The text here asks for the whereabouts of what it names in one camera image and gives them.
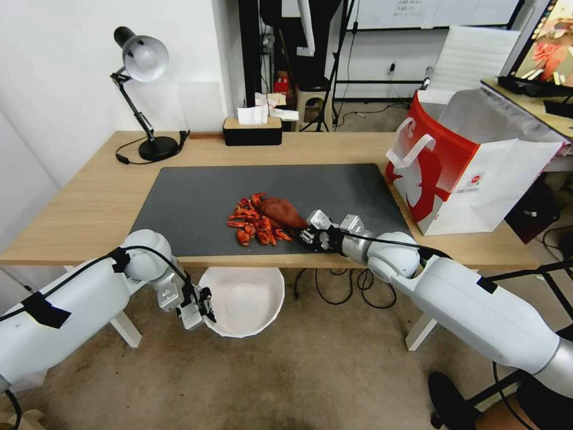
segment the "monitor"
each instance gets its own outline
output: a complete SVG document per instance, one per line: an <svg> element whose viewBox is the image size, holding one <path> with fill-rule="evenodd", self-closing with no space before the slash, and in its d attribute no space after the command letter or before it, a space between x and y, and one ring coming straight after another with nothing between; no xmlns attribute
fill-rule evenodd
<svg viewBox="0 0 573 430"><path fill-rule="evenodd" d="M517 81L573 87L573 0L550 0L510 69Z"/></svg>

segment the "white bowl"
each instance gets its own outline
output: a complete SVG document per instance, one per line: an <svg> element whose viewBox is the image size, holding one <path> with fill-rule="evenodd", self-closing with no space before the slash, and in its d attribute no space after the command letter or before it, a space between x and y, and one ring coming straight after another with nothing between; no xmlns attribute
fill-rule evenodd
<svg viewBox="0 0 573 430"><path fill-rule="evenodd" d="M211 289L217 320L205 323L221 336L259 334L276 319L285 298L285 279L275 268L208 268L199 285Z"/></svg>

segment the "lamp arm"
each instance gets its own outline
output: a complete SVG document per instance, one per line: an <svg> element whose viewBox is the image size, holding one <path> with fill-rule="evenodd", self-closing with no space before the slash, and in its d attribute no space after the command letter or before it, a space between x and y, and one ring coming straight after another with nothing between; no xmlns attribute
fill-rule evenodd
<svg viewBox="0 0 573 430"><path fill-rule="evenodd" d="M131 78L121 73L124 70L125 68L122 67L117 72L112 73L110 77L115 82L115 84L119 88L119 92L124 97L125 101L133 111L133 115L135 116L137 122L139 122L139 125L141 125L142 129L145 131L145 134L147 134L147 139L149 140L149 142L155 142L155 136L153 135L153 125L139 110L137 110L137 108L131 101L130 97L128 96L127 92L125 91L124 83L131 80Z"/></svg>

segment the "gray cutting mat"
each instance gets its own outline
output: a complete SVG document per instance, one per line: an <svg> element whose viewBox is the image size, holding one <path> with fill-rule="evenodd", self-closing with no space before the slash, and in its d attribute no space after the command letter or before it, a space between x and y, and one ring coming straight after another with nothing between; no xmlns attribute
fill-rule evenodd
<svg viewBox="0 0 573 430"><path fill-rule="evenodd" d="M372 232L409 233L375 164L165 167L131 231L163 234L176 256L309 252L297 241L238 244L227 217L242 197L257 192L290 200L303 218L322 209L335 223L356 214Z"/></svg>

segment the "wooden tabletop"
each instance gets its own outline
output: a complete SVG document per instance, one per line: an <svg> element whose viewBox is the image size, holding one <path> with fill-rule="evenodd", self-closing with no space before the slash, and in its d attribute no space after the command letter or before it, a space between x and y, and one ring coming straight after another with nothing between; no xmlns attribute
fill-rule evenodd
<svg viewBox="0 0 573 430"><path fill-rule="evenodd" d="M499 86L497 84L497 78L485 78L482 79L482 84L488 87L490 90L499 94L506 100L518 105L523 110L527 111L530 115L533 115L539 121L546 124L548 127L557 131L557 133L566 137L567 139L573 140L573 119L565 118L564 116L552 115L545 112L545 106L543 105L543 100L555 100L561 102L564 97L530 97L524 94L515 94L511 91Z"/></svg>
<svg viewBox="0 0 573 430"><path fill-rule="evenodd" d="M158 134L177 138L177 133ZM240 147L226 146L220 137L191 136L181 153L168 160L149 165L119 163L115 149L140 136L135 131L115 133L0 255L0 265L77 265L114 249L129 233L162 167L374 162L383 172L393 133L284 133L280 146ZM131 145L122 154L136 161L137 147ZM419 244L443 250L473 269L537 267L505 222L492 233L422 236L396 189L391 186L390 190ZM201 267L357 267L337 254L178 258L184 266Z"/></svg>

